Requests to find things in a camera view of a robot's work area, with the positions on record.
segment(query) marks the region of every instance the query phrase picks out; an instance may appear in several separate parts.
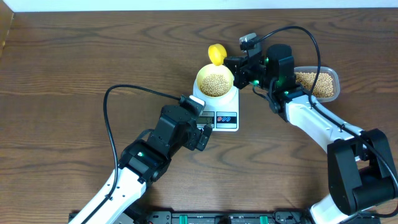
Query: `wood grain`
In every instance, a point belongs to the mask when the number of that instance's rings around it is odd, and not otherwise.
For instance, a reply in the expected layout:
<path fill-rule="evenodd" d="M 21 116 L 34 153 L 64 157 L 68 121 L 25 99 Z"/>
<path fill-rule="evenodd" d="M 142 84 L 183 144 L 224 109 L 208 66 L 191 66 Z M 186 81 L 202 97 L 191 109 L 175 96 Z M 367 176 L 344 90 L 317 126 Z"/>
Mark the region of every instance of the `wood grain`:
<path fill-rule="evenodd" d="M 102 115 L 117 83 L 189 95 L 207 48 L 239 55 L 244 34 L 308 28 L 322 64 L 339 74 L 340 97 L 325 106 L 389 138 L 398 164 L 398 9 L 19 13 L 0 62 L 0 223 L 65 223 L 113 167 Z M 300 32 L 283 32 L 297 65 L 315 65 Z M 110 122 L 120 153 L 153 128 L 165 104 L 116 90 Z M 305 208 L 328 193 L 325 153 L 301 130 L 241 91 L 236 133 L 214 133 L 205 152 L 181 149 L 141 203 L 174 210 Z M 389 212 L 395 201 L 377 208 Z M 398 219 L 383 220 L 395 223 Z"/>
<path fill-rule="evenodd" d="M 0 0 L 0 58 L 2 49 L 6 44 L 6 38 L 11 27 L 13 16 L 14 13 L 8 8 L 6 3 Z"/>

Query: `clear plastic tray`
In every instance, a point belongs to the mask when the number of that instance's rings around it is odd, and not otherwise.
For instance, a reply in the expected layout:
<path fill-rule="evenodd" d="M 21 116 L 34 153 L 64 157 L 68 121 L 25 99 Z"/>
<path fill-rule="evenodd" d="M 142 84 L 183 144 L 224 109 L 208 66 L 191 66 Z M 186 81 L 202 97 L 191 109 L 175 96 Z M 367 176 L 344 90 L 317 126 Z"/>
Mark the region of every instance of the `clear plastic tray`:
<path fill-rule="evenodd" d="M 295 67 L 294 72 L 317 72 L 316 66 L 304 66 L 304 67 Z M 331 76 L 332 79 L 332 85 L 333 85 L 333 96 L 328 97 L 328 98 L 317 98 L 319 102 L 330 102 L 333 101 L 337 98 L 337 96 L 340 94 L 340 83 L 338 81 L 338 76 L 337 73 L 328 67 L 321 67 L 320 70 L 321 73 L 327 73 Z"/>

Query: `black cable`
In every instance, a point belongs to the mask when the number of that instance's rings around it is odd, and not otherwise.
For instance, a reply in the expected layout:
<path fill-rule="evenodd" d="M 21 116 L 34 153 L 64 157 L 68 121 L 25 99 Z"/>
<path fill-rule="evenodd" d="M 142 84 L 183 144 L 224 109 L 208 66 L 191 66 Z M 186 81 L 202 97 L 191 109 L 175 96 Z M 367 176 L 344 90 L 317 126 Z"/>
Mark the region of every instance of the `black cable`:
<path fill-rule="evenodd" d="M 257 87 L 257 85 L 253 85 L 253 93 L 255 93 L 257 96 L 260 96 L 261 98 L 264 98 L 265 100 L 270 102 L 270 99 L 267 94 L 263 95 L 263 94 L 256 92 L 256 87 Z"/>
<path fill-rule="evenodd" d="M 119 84 L 119 85 L 114 85 L 108 88 L 108 90 L 106 90 L 105 96 L 104 96 L 104 105 L 103 105 L 103 110 L 104 110 L 104 120 L 105 120 L 105 126 L 106 126 L 106 130 L 108 132 L 108 136 L 109 136 L 109 140 L 111 141 L 111 146 L 112 146 L 112 152 L 113 152 L 113 159 L 114 159 L 114 180 L 113 180 L 113 184 L 112 184 L 112 188 L 109 191 L 109 193 L 107 195 L 105 195 L 104 200 L 86 217 L 86 219 L 84 219 L 84 221 L 82 222 L 82 224 L 85 224 L 86 222 L 88 222 L 88 220 L 106 203 L 106 201 L 108 199 L 112 199 L 112 194 L 116 188 L 116 185 L 118 184 L 118 176 L 119 176 L 119 169 L 118 169 L 118 154 L 116 152 L 116 146 L 114 144 L 114 140 L 113 140 L 113 135 L 112 135 L 112 131 L 111 131 L 111 126 L 109 125 L 109 119 L 108 119 L 108 110 L 107 110 L 107 102 L 108 102 L 108 96 L 109 93 L 115 89 L 115 88 L 121 88 L 121 87 L 126 87 L 126 88 L 134 88 L 134 89 L 138 89 L 138 90 L 144 90 L 147 91 L 149 93 L 153 93 L 159 96 L 164 96 L 164 97 L 168 97 L 174 100 L 178 100 L 180 101 L 181 98 L 172 96 L 172 95 L 168 95 L 165 93 L 160 93 L 158 91 L 154 91 L 154 90 L 150 90 L 141 86 L 135 86 L 135 85 L 128 85 L 128 84 Z"/>
<path fill-rule="evenodd" d="M 394 184 L 394 188 L 395 191 L 398 192 L 398 181 L 391 169 L 391 167 L 387 164 L 386 160 L 383 158 L 383 156 L 377 152 L 369 143 L 367 143 L 365 140 L 363 140 L 359 135 L 357 135 L 356 133 L 350 131 L 349 129 L 347 129 L 344 124 L 339 124 L 338 122 L 336 122 L 335 120 L 333 120 L 331 117 L 329 117 L 328 115 L 326 115 L 324 112 L 322 112 L 317 106 L 316 104 L 312 101 L 312 93 L 313 93 L 313 89 L 315 88 L 315 85 L 317 84 L 318 81 L 318 77 L 319 77 L 319 73 L 320 73 L 320 69 L 321 69 L 321 56 L 320 56 L 320 51 L 319 51 L 319 46 L 317 44 L 317 41 L 315 40 L 314 36 L 310 33 L 310 31 L 306 30 L 303 27 L 299 27 L 299 26 L 287 26 L 287 27 L 283 27 L 277 30 L 274 30 L 272 32 L 270 32 L 269 34 L 265 35 L 264 37 L 260 38 L 259 40 L 253 42 L 252 45 L 256 45 L 259 42 L 265 40 L 266 38 L 280 32 L 283 30 L 288 30 L 288 29 L 298 29 L 298 30 L 302 30 L 304 31 L 312 40 L 314 46 L 315 46 L 315 50 L 317 51 L 317 59 L 318 59 L 318 67 L 317 67 L 317 74 L 315 75 L 315 79 L 312 83 L 310 92 L 308 94 L 308 101 L 311 105 L 312 108 L 314 108 L 318 113 L 320 113 L 324 118 L 326 118 L 327 120 L 329 120 L 330 122 L 332 122 L 334 125 L 336 125 L 337 127 L 340 128 L 340 130 L 346 131 L 348 134 L 352 135 L 354 138 L 356 138 L 357 140 L 359 140 L 361 143 L 363 143 L 367 149 L 369 149 L 373 154 L 376 155 L 377 158 L 379 158 L 379 160 L 381 161 L 381 163 L 384 165 L 384 167 L 388 170 L 388 172 L 391 175 L 393 184 Z M 378 217 L 378 218 L 390 218 L 393 217 L 395 215 L 398 214 L 398 204 L 396 209 L 389 214 L 378 214 L 378 213 L 370 213 L 370 212 L 361 212 L 361 214 L 366 214 L 366 215 L 372 215 L 374 217 Z"/>
<path fill-rule="evenodd" d="M 272 89 L 273 89 L 273 87 L 274 87 L 274 83 L 277 81 L 277 78 L 276 77 L 274 77 L 274 78 L 272 78 L 271 79 L 271 81 L 269 82 L 269 88 L 268 88 L 268 94 L 269 94 L 269 97 L 272 99 L 272 100 L 275 100 L 273 97 L 272 97 Z"/>

